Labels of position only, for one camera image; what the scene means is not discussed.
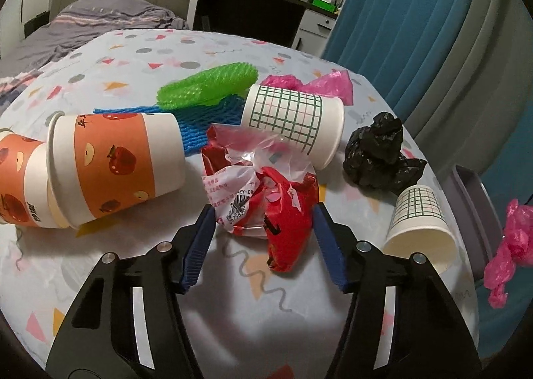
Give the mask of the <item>black plastic bag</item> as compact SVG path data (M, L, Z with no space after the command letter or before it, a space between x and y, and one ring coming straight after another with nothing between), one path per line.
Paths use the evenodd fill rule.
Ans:
M387 112L378 113L369 127L353 131L342 167L355 185L399 195L421 179L427 161L402 153L403 124Z

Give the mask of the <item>pink plastic bag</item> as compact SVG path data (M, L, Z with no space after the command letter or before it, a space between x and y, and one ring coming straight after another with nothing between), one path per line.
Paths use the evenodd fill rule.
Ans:
M483 275L483 286L490 291L488 303L493 309L505 307L509 297L505 286L517 267L532 266L532 207L521 205L514 198L506 215L503 238Z
M353 85L347 71L333 71L307 83L303 83L294 75L269 75L261 82L261 85L339 98L344 106L353 105Z

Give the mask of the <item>purple trash bin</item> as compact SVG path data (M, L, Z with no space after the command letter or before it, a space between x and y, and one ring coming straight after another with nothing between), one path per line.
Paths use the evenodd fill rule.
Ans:
M459 226L475 281L483 279L485 266L495 256L502 228L480 176L454 165L443 184L444 194Z

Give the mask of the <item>small grid paper cup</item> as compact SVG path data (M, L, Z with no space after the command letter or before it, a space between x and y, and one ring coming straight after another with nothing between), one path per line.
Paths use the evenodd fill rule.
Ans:
M453 265L457 244L430 187L411 186L398 196L382 251L401 258L424 254L438 273Z

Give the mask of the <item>orange apple paper cup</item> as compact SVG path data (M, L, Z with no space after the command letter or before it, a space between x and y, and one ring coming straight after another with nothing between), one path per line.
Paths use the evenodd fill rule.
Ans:
M46 143L1 130L1 223L67 228L47 171Z

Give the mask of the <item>red white plastic bag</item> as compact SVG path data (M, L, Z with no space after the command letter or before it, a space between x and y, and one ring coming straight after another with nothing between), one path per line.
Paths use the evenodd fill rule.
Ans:
M270 270L291 272L319 201L309 156L284 136L253 127L213 124L207 139L202 184L217 222L232 235L265 239Z

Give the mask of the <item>blue foam net sleeve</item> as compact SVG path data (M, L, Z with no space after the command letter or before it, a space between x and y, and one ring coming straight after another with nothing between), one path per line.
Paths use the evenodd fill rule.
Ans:
M162 110L159 106L140 106L134 108L95 108L94 114L172 114L180 127L186 156L198 154L208 142L207 131L212 123L238 126L241 122L245 99L229 95L217 105L195 106L174 110Z

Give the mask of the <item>large grid paper cup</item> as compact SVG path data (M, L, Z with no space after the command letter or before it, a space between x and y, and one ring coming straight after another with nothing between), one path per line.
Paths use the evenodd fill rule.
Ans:
M322 170L340 144L344 104L338 98L255 84L249 89L241 124L283 136Z

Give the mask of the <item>green foam net sleeve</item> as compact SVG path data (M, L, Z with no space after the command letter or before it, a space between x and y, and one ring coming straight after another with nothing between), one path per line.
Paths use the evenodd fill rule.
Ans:
M162 86L156 104L162 110L217 105L227 96L245 93L258 78L259 71L251 63L220 65Z

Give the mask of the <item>blue grey curtain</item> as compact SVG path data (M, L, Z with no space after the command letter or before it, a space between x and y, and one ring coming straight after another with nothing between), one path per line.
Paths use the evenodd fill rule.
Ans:
M323 57L365 76L440 180L532 201L532 0L345 0Z

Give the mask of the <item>white drawer cabinet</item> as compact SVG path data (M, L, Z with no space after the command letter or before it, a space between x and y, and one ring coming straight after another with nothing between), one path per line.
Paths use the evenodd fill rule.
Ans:
M336 16L306 9L293 39L292 49L320 57L336 22Z

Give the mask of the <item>black bedside table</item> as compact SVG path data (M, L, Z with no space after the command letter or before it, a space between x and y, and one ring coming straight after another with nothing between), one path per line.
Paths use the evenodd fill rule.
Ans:
M45 11L30 19L24 24L24 37L27 38L29 35L34 33L39 28L47 25L50 21L50 12Z

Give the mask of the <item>dark desk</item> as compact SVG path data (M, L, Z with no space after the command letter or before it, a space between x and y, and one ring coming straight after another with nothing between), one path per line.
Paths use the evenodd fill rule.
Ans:
M232 34L292 48L306 9L336 16L302 0L190 0L186 21L196 31Z

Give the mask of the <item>green box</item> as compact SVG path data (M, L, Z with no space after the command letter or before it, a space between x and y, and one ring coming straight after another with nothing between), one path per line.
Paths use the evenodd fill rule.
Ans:
M322 10L335 13L337 6L333 0L312 0L312 4Z

